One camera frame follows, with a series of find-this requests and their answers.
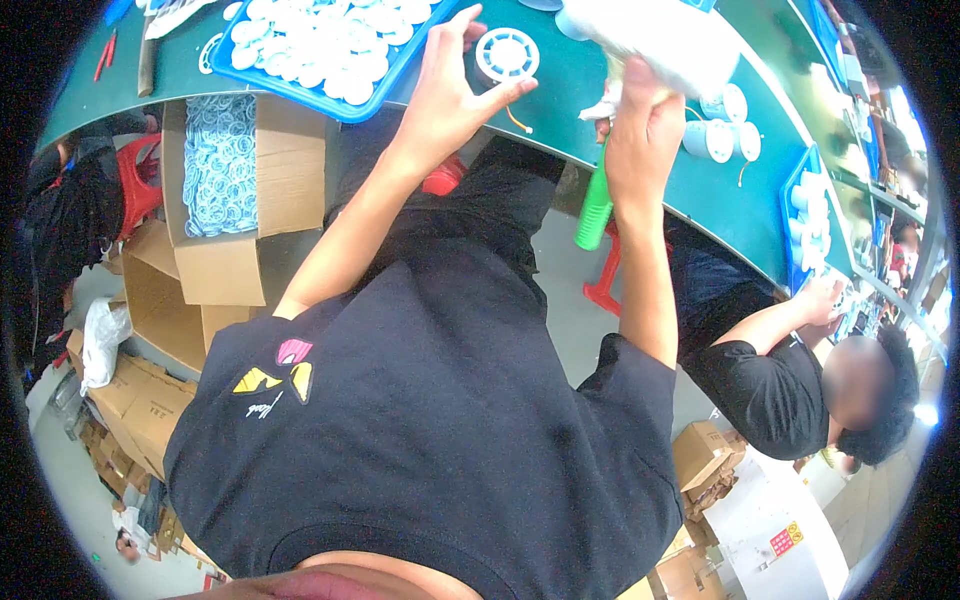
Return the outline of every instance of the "blue tray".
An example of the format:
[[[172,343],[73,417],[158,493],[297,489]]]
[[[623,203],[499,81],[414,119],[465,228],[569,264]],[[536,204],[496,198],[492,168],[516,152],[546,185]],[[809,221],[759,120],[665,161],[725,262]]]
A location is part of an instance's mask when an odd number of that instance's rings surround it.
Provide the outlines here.
[[[790,241],[789,219],[791,217],[796,219],[798,213],[798,210],[790,203],[790,190],[793,189],[794,185],[800,183],[800,173],[803,171],[821,173],[820,149],[817,147],[817,142],[812,142],[811,146],[804,151],[804,154],[800,157],[800,162],[793,168],[790,177],[780,188],[780,212],[783,215],[783,232],[786,235],[786,280],[791,297],[799,292],[800,288],[804,287],[806,278],[813,273],[812,269],[804,273],[793,264],[793,243]]]
[[[387,61],[390,63],[390,70],[382,80],[373,84],[373,96],[366,103],[355,107],[344,100],[334,100],[324,94],[322,87],[314,88],[303,87],[297,83],[288,83],[280,77],[271,77],[262,69],[251,67],[239,71],[233,68],[230,62],[230,55],[236,44],[230,39],[230,31],[240,21],[247,20],[247,6],[252,0],[244,0],[243,6],[237,11],[237,14],[224,30],[224,36],[216,49],[210,56],[210,68],[214,73],[235,79],[251,86],[266,89],[274,92],[277,96],[289,98],[294,102],[318,110],[338,121],[344,123],[360,123],[366,121],[376,114],[384,101],[390,94],[397,80],[403,74],[407,63],[421,48],[426,41],[426,35],[430,28],[443,21],[446,16],[457,5],[458,0],[442,0],[433,7],[433,13],[430,14],[424,23],[414,26],[414,36],[402,46],[391,46],[387,54]]]
[[[833,21],[827,15],[827,10],[820,4],[820,0],[810,0],[810,10],[813,12],[813,34],[817,37],[817,43],[824,51],[827,57],[827,64],[833,75],[841,84],[847,84],[847,75],[844,72],[840,61],[843,60],[843,49],[839,46],[840,35],[837,34]]]

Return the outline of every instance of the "black fisheye border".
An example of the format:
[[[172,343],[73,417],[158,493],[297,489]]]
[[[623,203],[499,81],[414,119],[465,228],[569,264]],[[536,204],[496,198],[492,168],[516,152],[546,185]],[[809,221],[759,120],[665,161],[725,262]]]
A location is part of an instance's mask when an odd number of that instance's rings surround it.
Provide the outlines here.
[[[6,276],[10,256],[12,199],[19,196],[34,145],[44,124],[51,97],[73,51],[85,39],[108,2],[9,2],[0,8],[0,48],[3,49],[3,96],[0,119],[3,138],[0,162],[4,194],[0,201],[3,226],[2,283],[4,298],[11,293]],[[931,0],[902,2],[873,0],[863,6],[890,45],[908,81],[908,96],[918,112],[931,155],[942,166],[944,206],[950,238],[958,231],[956,193],[960,191],[957,150],[960,106],[960,16],[949,3]],[[956,295],[955,260],[951,262]],[[4,517],[2,542],[3,590],[23,598],[107,598],[111,594],[80,553],[62,522],[44,475],[36,461],[27,431],[22,390],[12,377],[8,305],[2,305],[3,338],[0,352],[3,445]],[[957,323],[957,302],[951,314]],[[960,504],[960,463],[957,461],[956,398],[957,351],[951,345],[940,407],[940,424],[931,438],[917,483],[892,545],[881,558],[873,578],[862,590],[867,598],[946,597],[960,584],[957,564]]]

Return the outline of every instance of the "green object on floor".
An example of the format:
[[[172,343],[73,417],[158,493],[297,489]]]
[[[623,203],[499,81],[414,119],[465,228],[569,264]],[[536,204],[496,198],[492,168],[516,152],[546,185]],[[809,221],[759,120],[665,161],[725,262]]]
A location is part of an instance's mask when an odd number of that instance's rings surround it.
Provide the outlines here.
[[[607,170],[604,168],[606,154],[607,143],[604,142],[600,158],[597,159],[597,169],[590,178],[587,195],[584,197],[584,207],[580,210],[577,234],[573,238],[577,246],[589,252],[593,252],[600,246],[603,231],[607,228],[607,222],[613,210],[613,200],[607,189]]]

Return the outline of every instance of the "red plastic stool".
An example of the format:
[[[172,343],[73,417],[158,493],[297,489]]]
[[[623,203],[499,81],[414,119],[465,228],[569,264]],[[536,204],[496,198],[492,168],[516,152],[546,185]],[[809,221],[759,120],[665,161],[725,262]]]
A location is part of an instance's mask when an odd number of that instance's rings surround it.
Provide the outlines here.
[[[159,161],[151,154],[160,143],[160,133],[146,135],[133,141],[117,152],[117,164],[120,167],[120,183],[123,185],[124,217],[120,228],[121,240],[127,240],[133,234],[133,228],[147,213],[163,204],[163,188],[148,185],[144,180],[156,176]],[[139,164],[136,162],[140,151],[150,147]]]
[[[435,196],[446,196],[452,192],[467,172],[467,167],[457,155],[450,155],[423,180],[422,190]]]
[[[607,260],[603,264],[603,271],[600,272],[600,280],[595,285],[584,283],[584,297],[594,304],[603,308],[616,317],[620,316],[620,302],[613,299],[610,295],[610,288],[613,286],[613,279],[616,277],[616,270],[620,266],[620,232],[616,228],[616,221],[610,219],[607,227],[604,229],[613,244],[610,246],[610,253],[607,254]],[[666,243],[666,255],[673,254],[673,246]]]

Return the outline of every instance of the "wooden handle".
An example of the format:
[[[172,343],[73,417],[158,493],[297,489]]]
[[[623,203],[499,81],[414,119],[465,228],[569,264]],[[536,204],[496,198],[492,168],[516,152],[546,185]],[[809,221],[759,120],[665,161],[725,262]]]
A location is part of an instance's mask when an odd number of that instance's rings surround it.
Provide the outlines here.
[[[154,66],[156,64],[156,40],[147,39],[147,28],[154,22],[152,16],[143,20],[143,37],[140,40],[140,66],[136,72],[136,95],[144,98],[154,93]]]

